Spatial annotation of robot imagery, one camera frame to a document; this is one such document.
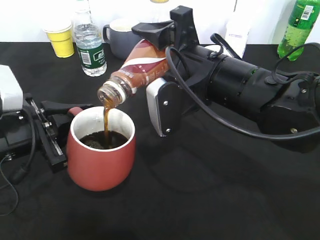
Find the green soda bottle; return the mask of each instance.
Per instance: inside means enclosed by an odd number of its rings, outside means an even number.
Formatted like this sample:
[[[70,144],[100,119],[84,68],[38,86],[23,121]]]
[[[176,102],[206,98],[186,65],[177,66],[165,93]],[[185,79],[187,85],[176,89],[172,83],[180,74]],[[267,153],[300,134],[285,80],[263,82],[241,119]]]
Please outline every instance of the green soda bottle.
[[[283,58],[296,47],[304,44],[320,12],[320,0],[297,0],[289,18],[288,27],[278,46],[278,55]],[[300,48],[288,59],[295,61],[304,51]]]

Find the black cylinder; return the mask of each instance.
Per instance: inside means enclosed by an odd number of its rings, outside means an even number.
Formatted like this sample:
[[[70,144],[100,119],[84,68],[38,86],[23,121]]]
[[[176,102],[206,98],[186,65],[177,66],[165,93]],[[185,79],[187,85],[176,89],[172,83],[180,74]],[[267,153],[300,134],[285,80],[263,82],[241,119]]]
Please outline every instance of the black cylinder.
[[[211,75],[207,98],[256,121],[261,108],[271,101],[282,87],[273,82],[271,76],[269,70],[226,57]]]

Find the green label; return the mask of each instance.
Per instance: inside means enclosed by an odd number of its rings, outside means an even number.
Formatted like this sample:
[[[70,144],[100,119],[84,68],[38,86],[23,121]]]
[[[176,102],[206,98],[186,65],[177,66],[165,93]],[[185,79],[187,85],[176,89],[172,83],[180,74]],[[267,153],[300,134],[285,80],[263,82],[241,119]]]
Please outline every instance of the green label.
[[[105,52],[102,44],[96,48],[83,49],[77,47],[81,64],[87,69],[96,69],[102,67],[105,62]]]
[[[306,5],[296,1],[289,18],[289,24],[295,28],[311,30],[317,20],[320,6]]]

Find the brown liquid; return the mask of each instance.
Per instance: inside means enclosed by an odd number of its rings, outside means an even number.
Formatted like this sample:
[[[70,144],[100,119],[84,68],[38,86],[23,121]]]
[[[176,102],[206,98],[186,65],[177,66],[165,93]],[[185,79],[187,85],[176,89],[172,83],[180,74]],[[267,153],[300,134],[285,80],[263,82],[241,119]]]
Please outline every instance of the brown liquid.
[[[108,133],[109,141],[106,141],[105,132],[98,131],[92,134],[86,135],[80,139],[80,142],[94,149],[114,149],[125,144],[128,139],[121,133],[116,131],[109,131]]]
[[[112,139],[109,139],[109,129],[108,129],[108,117],[109,117],[109,111],[111,108],[108,108],[107,106],[104,107],[104,116],[103,116],[103,121],[104,121],[104,137],[105,141],[108,145],[112,145]]]

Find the brown plastic bottle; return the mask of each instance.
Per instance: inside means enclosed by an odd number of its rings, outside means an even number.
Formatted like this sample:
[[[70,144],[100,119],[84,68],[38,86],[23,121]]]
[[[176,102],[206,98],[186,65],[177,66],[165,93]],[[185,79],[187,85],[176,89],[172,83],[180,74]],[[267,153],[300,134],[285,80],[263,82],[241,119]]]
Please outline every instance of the brown plastic bottle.
[[[98,98],[107,108],[115,108],[169,69],[165,51],[159,51],[147,40],[133,48],[122,67],[111,74],[98,90]]]

